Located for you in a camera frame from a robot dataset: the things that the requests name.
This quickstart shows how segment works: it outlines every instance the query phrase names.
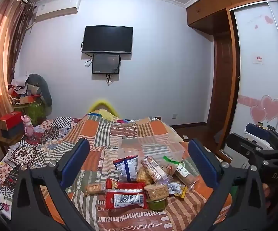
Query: snack package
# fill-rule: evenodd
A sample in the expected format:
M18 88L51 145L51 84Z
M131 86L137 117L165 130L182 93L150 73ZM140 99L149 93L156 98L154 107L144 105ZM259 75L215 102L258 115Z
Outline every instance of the snack package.
M144 182L145 185L153 184L154 181L144 167L139 168L137 173L137 182Z
M163 171L152 156L142 159L141 164L156 184L167 184L172 179L171 176L168 176L168 174Z
M129 156L113 161L115 168L120 173L118 180L133 182L137 178L138 156Z
M184 199L188 188L182 183L170 182L168 183L168 189L169 189L169 194L179 196L182 199Z
M176 168L180 163L178 161L173 161L166 156L163 156L163 160L161 161L161 166L163 170L170 176L173 176Z
M174 173L189 189L191 189L197 181L185 167L184 163L180 163Z
M148 209L144 188L145 184L117 182L107 179L106 182L106 208L123 208L129 205L138 204L140 207Z
M150 200L160 200L169 196L168 186L166 184L163 185L147 185L144 187L148 197Z
M85 193L84 195L95 195L95 194L100 194L100 193L105 193L106 192L106 182L99 182L99 183L93 183L93 184L88 184L85 187Z

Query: blue gripper pad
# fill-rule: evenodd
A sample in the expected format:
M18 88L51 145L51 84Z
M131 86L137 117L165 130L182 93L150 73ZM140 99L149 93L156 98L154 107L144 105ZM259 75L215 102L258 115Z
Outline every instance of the blue gripper pad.
M73 149L70 152L65 153L60 159L61 163L60 161L58 162L58 169L60 170L60 185L63 189L70 187L74 183L89 152L89 141L80 138Z
M246 131L265 141L268 141L270 137L268 130L260 128L257 125L254 125L252 123L247 124Z
M221 164L215 155L208 152L197 139L189 141L188 153L198 168L205 184L216 189L219 185L222 170Z

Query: red snack bag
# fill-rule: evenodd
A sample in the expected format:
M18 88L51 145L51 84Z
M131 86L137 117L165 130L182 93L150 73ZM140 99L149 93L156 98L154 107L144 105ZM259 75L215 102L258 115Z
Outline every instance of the red snack bag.
M107 179L106 182L106 208L123 208L138 204L148 209L143 188L145 183L124 183Z

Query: wooden floor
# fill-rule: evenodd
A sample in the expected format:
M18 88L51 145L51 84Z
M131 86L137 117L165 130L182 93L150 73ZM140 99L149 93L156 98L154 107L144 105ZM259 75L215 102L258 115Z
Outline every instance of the wooden floor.
M214 136L207 125L200 125L194 127L174 128L177 134L184 140L189 141L197 138L203 146L210 151L215 151L217 144L215 143ZM185 140L183 136L188 136L189 140Z

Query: green jelly cup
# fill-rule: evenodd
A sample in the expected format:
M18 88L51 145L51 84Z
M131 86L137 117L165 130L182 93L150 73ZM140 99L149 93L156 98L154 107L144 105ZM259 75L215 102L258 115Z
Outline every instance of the green jelly cup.
M166 207L166 198L160 200L146 200L149 208L154 211L162 211Z

